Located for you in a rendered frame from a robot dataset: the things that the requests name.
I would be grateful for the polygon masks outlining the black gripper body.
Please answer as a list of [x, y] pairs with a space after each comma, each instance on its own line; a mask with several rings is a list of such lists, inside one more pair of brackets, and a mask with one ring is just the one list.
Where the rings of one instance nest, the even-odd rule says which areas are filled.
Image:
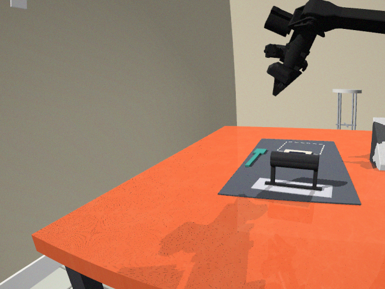
[[285, 58], [280, 57], [280, 62], [276, 62], [269, 65], [267, 73], [284, 84], [289, 84], [292, 82], [295, 74], [294, 71], [305, 71], [308, 66], [306, 57], [309, 55], [309, 49], [304, 49], [299, 47], [291, 40], [285, 46], [287, 48]]

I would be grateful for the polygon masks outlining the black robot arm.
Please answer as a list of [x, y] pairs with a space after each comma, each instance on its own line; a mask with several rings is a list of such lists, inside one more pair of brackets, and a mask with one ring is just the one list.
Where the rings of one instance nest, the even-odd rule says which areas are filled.
[[[361, 8], [339, 7], [325, 0], [309, 0], [293, 14], [276, 6], [265, 21], [264, 28], [286, 37], [294, 30], [291, 41], [304, 49], [311, 49], [316, 35], [325, 37], [324, 32], [346, 29], [385, 34], [385, 11]], [[265, 46], [266, 58], [285, 58], [285, 45]]]

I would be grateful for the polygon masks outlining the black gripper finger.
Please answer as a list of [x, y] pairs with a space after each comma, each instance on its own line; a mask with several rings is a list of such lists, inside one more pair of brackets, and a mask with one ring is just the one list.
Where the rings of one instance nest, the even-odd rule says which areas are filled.
[[[289, 83], [290, 84], [290, 83]], [[288, 84], [288, 85], [289, 85]], [[282, 90], [285, 89], [285, 87], [288, 86], [287, 84], [284, 84], [283, 82], [279, 81], [278, 79], [274, 78], [274, 88], [273, 88], [273, 96], [277, 96]]]
[[302, 74], [302, 72], [301, 71], [294, 71], [294, 74], [295, 74], [295, 76], [293, 78], [293, 81], [295, 81], [295, 79], [298, 78], [298, 76], [300, 76]]

